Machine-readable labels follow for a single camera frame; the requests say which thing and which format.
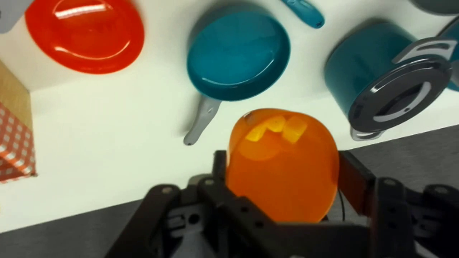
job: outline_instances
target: pan handle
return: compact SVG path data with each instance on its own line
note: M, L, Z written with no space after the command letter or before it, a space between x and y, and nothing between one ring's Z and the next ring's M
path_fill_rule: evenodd
M364 132L358 132L355 129L349 129L349 136L355 140L355 142L362 142L362 140L371 140L371 139L377 139L378 136L382 135L382 130L375 130L371 133L364 133Z
M457 40L447 37L428 37L421 39L404 49L398 56L394 57L392 63L401 63L408 59L420 56L438 56L450 60L457 46Z
M302 23L319 29L325 24L325 17L308 0L282 0L288 8L296 14Z
M200 97L197 115L194 117L194 122L190 127L190 130L183 137L184 145L193 145L197 142L200 133L204 130L204 127L210 123L210 120L214 117L220 100L210 99L206 96Z

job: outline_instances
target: white surface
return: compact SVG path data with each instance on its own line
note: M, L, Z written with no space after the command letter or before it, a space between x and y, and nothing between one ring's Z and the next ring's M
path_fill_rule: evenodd
M255 99L223 103L194 146L181 137L197 100L184 72L186 39L210 0L138 0L147 41L136 63L108 76L80 74L45 57L21 20L0 36L0 59L32 89L38 173L0 185L0 231L138 199L156 183L183 186L210 169L235 120L256 107L309 113L339 149L421 133L459 122L459 93L445 92L412 120L378 140L354 142L322 80L326 54L349 29L387 17L415 37L434 36L451 17L434 17L407 0L313 0L326 24L312 30L278 0L259 1L280 20L292 43L282 79Z

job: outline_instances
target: red checkered cloth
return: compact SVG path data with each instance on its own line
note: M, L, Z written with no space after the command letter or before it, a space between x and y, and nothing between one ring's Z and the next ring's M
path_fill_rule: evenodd
M0 105L0 182L35 175L31 130Z

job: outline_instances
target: teal frying pan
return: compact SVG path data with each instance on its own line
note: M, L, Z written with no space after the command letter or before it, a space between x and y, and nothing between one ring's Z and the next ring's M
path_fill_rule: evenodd
M243 100L266 90L289 59L283 27L269 11L249 3L213 8L193 31L186 67L202 99L184 145L199 139L222 100Z

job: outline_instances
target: red bowl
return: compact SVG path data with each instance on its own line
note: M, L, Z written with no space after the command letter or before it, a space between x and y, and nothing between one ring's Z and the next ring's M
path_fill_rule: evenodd
M130 0L34 0L25 23L35 44L57 63L111 73L141 51L141 19Z

